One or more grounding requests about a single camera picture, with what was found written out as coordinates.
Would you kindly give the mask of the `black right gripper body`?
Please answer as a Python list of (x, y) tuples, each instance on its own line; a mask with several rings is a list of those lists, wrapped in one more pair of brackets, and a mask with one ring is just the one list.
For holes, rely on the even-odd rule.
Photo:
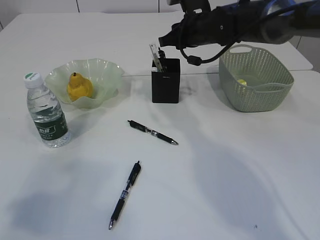
[(171, 26), (169, 45), (176, 49), (225, 45), (225, 8), (183, 7), (183, 19)]

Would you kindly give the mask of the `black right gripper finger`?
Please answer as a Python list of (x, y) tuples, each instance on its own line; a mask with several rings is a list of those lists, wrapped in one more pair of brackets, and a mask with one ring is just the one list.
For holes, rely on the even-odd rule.
[(170, 31), (166, 35), (159, 37), (158, 42), (160, 47), (172, 46), (175, 48), (179, 47), (179, 31)]

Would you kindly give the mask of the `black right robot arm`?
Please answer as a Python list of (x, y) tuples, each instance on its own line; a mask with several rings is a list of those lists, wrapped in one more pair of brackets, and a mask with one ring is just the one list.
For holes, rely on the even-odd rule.
[(320, 36), (320, 2), (293, 0), (240, 0), (191, 12), (195, 0), (181, 1), (183, 20), (159, 37), (160, 46), (176, 49), (209, 44), (226, 46), (232, 40), (279, 45), (294, 36)]

